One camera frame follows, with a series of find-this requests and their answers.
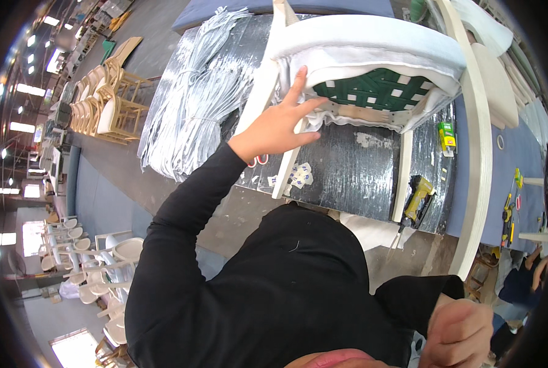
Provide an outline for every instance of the hand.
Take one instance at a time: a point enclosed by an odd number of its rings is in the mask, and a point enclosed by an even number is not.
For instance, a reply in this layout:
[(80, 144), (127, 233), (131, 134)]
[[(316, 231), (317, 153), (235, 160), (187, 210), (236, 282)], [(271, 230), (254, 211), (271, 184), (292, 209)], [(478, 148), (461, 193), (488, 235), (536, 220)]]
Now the hand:
[(305, 87), (306, 76), (307, 67), (302, 66), (280, 105), (266, 109), (249, 128), (229, 140), (229, 146), (243, 161), (249, 162), (263, 154), (284, 153), (321, 137), (318, 132), (294, 133), (294, 127), (306, 114), (327, 101), (326, 97), (319, 97), (296, 103)]
[(468, 299), (438, 302), (429, 319), (419, 368), (478, 368), (491, 349), (493, 312)]

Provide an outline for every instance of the black shirt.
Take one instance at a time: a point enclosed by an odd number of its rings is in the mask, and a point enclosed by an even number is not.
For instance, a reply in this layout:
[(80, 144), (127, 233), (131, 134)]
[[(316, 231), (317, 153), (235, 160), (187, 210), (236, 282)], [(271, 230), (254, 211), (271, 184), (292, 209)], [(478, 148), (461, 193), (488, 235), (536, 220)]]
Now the black shirt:
[(149, 226), (125, 310), (128, 353), (148, 367), (283, 367), (356, 348), (409, 362), (440, 295), (457, 276), (397, 277), (374, 296), (362, 247), (324, 214), (283, 205), (263, 217), (211, 281), (196, 236), (247, 164), (224, 144), (172, 193)]

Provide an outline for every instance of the window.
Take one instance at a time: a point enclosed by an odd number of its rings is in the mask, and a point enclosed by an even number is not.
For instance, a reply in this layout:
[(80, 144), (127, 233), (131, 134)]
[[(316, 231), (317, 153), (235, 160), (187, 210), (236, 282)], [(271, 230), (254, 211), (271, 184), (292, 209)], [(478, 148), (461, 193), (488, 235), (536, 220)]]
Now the window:
[(20, 194), (18, 188), (0, 188), (0, 194)]
[(0, 233), (0, 246), (11, 246), (16, 244), (16, 232)]
[(22, 249), (25, 257), (39, 254), (39, 248), (43, 245), (41, 234), (44, 228), (43, 221), (29, 221), (22, 224)]
[(24, 187), (25, 198), (39, 198), (41, 196), (41, 190), (39, 184), (28, 184)]
[(49, 342), (63, 368), (95, 368), (96, 346), (92, 334), (82, 328)]
[(31, 124), (22, 124), (20, 122), (11, 121), (10, 122), (10, 130), (16, 130), (19, 132), (27, 132), (27, 133), (34, 133), (35, 132), (35, 126)]

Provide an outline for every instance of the black sleeve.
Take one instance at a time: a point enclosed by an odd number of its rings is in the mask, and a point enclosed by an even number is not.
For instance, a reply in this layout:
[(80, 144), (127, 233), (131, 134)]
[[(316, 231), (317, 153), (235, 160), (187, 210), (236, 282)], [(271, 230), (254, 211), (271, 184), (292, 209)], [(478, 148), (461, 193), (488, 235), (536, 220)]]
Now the black sleeve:
[(464, 298), (464, 286), (458, 276), (400, 276), (388, 280), (374, 297), (385, 312), (401, 327), (416, 330), (427, 337), (429, 318), (439, 295)]
[(161, 205), (133, 277), (125, 309), (129, 344), (173, 313), (204, 283), (196, 262), (196, 236), (247, 164), (222, 145)]

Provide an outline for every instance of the bundle of fabric strips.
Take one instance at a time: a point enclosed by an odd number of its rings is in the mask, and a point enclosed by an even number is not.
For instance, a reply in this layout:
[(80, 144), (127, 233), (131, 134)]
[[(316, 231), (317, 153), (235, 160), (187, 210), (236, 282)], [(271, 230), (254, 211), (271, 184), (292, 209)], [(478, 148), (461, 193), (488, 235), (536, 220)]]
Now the bundle of fabric strips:
[(247, 8), (219, 8), (200, 26), (190, 57), (175, 86), (149, 124), (141, 168), (183, 181), (217, 150), (220, 124), (241, 106), (251, 87), (253, 70), (232, 58), (214, 56), (223, 47), (236, 21), (250, 17)]

